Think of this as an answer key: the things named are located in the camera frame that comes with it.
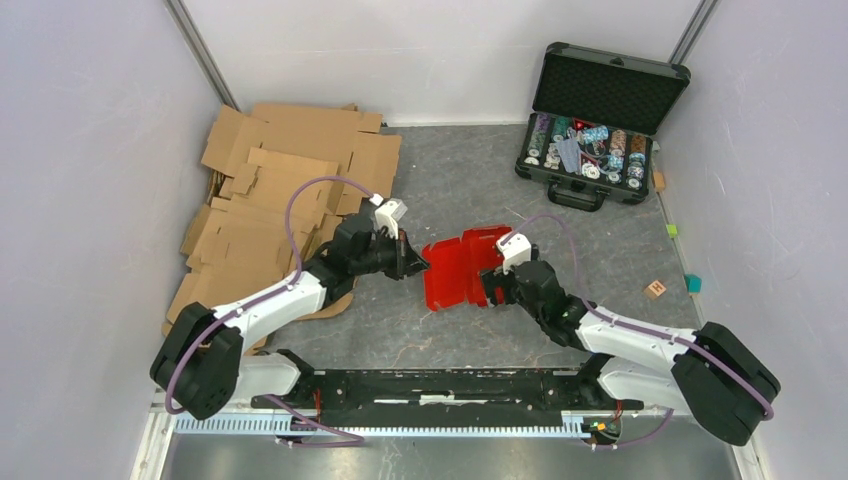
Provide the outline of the red paper box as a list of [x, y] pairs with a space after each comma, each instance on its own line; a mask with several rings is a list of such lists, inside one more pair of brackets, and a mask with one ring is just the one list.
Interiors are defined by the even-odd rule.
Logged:
[[430, 264], [423, 272], [425, 303], [433, 311], [461, 303], [481, 308], [490, 306], [481, 273], [502, 264], [496, 241], [512, 231], [506, 225], [478, 227], [426, 245], [422, 257]]

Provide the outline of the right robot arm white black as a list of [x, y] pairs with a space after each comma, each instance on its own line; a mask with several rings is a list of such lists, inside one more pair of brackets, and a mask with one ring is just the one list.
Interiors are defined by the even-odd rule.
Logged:
[[680, 410], [736, 446], [774, 417], [779, 380], [722, 324], [672, 328], [618, 315], [567, 293], [541, 260], [485, 270], [481, 282], [493, 304], [519, 305], [554, 343], [591, 354], [594, 371], [577, 382], [591, 408], [616, 399]]

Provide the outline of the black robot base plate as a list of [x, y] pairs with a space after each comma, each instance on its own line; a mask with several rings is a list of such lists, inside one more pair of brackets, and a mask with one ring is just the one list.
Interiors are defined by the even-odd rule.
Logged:
[[641, 410], [574, 369], [328, 369], [283, 402], [332, 427], [553, 427], [564, 411]]

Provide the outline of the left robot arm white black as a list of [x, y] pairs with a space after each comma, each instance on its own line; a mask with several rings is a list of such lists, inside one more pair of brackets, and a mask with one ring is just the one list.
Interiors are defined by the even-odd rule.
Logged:
[[242, 357], [259, 340], [335, 304], [360, 276], [403, 280], [429, 267], [403, 229], [350, 216], [284, 280], [230, 304], [185, 306], [152, 362], [150, 378], [168, 396], [168, 412], [205, 420], [234, 396], [244, 374]]

